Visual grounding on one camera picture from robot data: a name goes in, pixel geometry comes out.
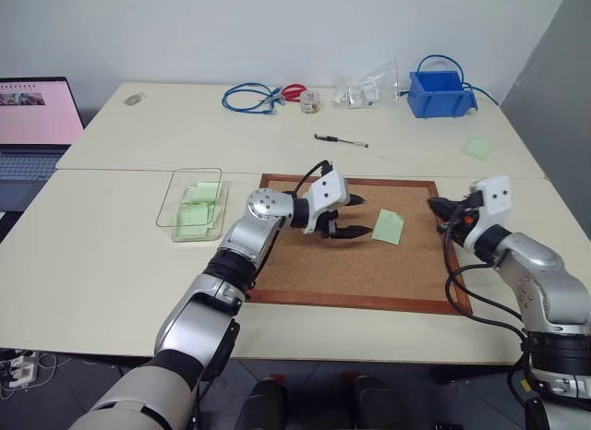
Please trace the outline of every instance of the black pen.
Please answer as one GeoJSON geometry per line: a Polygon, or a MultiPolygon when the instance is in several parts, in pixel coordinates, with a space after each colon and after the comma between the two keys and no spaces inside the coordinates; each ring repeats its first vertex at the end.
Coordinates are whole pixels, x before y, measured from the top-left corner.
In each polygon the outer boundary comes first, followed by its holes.
{"type": "Polygon", "coordinates": [[[365,148],[369,147],[369,144],[366,144],[365,142],[347,141],[346,139],[340,139],[338,137],[321,137],[317,133],[314,134],[314,138],[319,139],[320,141],[345,142],[347,144],[353,144],[354,146],[365,147],[365,148]]]}

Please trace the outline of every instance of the laptop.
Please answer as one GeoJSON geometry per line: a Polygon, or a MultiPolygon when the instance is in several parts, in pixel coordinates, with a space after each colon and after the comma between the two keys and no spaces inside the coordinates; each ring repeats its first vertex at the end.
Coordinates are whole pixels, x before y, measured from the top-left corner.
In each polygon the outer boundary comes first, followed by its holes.
{"type": "Polygon", "coordinates": [[[82,131],[65,78],[0,78],[0,211],[23,211],[82,131]]]}

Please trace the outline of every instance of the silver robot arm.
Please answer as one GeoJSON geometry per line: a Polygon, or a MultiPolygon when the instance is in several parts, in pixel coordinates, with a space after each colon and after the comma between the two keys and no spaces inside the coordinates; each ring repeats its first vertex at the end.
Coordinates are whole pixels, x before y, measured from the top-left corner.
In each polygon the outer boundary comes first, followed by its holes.
{"type": "Polygon", "coordinates": [[[511,287],[525,327],[525,375],[540,398],[525,403],[528,430],[591,429],[591,296],[562,258],[502,225],[511,209],[509,180],[476,182],[459,202],[429,205],[452,223],[452,239],[493,265],[511,287]]]}
{"type": "Polygon", "coordinates": [[[327,161],[322,177],[301,198],[269,188],[253,192],[242,219],[164,321],[155,356],[117,381],[71,428],[185,430],[199,400],[199,382],[213,380],[225,368],[240,330],[234,316],[279,231],[291,225],[304,233],[327,229],[332,237],[339,237],[338,232],[346,233],[341,237],[364,234],[369,229],[354,226],[349,231],[334,223],[336,209],[353,197],[327,161]],[[321,221],[325,225],[319,228],[321,221]]]}

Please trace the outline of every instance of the laptop keyboard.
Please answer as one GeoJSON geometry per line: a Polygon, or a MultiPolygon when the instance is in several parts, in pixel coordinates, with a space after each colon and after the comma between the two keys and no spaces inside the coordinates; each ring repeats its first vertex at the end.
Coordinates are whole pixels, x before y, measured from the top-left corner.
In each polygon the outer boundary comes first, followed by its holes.
{"type": "Polygon", "coordinates": [[[0,156],[0,180],[47,181],[59,158],[0,156]]]}

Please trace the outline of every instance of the transparent plastic box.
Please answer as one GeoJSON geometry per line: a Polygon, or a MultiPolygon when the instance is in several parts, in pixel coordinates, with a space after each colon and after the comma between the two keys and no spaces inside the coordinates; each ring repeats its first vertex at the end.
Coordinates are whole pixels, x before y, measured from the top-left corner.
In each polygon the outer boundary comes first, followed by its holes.
{"type": "Polygon", "coordinates": [[[228,188],[221,169],[172,173],[156,224],[178,243],[220,237],[228,188]]]}

